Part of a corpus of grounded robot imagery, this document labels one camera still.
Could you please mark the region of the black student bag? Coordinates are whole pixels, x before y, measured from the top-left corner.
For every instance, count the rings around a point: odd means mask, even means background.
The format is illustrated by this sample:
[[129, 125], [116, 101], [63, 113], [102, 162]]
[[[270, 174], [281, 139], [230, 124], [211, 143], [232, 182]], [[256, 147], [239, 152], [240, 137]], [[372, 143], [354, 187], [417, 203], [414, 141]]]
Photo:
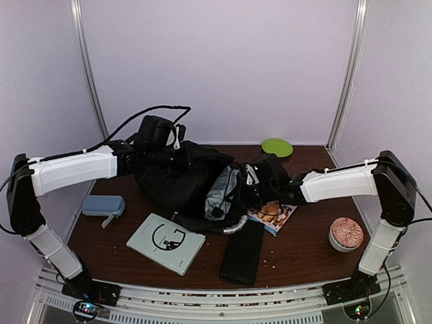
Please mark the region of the black student bag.
[[[150, 166], [140, 169], [134, 179], [142, 193], [163, 210], [170, 221], [195, 233], [230, 235], [247, 222], [246, 207], [237, 202], [238, 218], [233, 221], [208, 221], [204, 218], [205, 199], [225, 167], [236, 163], [231, 155], [185, 141], [180, 149], [189, 166], [182, 168]], [[240, 165], [240, 186], [246, 184], [246, 172]]]

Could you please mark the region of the grey pencil pouch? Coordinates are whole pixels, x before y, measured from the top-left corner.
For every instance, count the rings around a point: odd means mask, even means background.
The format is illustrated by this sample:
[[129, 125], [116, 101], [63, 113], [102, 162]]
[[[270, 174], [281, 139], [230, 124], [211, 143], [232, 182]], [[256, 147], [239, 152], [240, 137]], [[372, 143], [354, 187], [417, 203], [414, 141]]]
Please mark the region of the grey pencil pouch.
[[204, 218], [208, 221], [233, 221], [238, 218], [238, 193], [241, 171], [238, 163], [223, 169], [205, 199]]

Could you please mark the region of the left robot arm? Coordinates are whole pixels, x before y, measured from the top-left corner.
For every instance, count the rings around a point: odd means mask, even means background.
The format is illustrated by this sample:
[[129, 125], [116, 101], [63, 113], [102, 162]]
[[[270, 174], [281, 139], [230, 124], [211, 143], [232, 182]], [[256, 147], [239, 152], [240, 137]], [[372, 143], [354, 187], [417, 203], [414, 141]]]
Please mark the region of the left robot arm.
[[108, 136], [81, 151], [29, 159], [25, 154], [13, 160], [10, 176], [1, 187], [7, 190], [9, 235], [28, 240], [59, 272], [81, 299], [99, 293], [90, 271], [47, 223], [37, 198], [51, 191], [91, 180], [118, 178], [149, 166], [179, 165], [176, 156], [186, 128], [177, 119], [152, 116], [151, 108], [129, 117], [142, 117], [139, 131], [127, 140]]

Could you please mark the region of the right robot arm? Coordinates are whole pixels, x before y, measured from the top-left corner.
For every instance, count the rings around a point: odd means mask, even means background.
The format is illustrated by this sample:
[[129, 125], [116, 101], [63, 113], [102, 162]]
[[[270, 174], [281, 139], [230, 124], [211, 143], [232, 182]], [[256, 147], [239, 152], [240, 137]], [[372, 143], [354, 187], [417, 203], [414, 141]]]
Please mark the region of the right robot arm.
[[349, 196], [378, 196], [381, 219], [350, 279], [323, 286], [328, 303], [366, 298], [380, 292], [377, 272], [398, 245], [408, 227], [417, 222], [416, 180], [391, 151], [375, 159], [334, 169], [314, 169], [290, 177], [274, 154], [263, 154], [244, 166], [245, 183], [239, 200], [248, 208], [270, 201], [300, 206]]

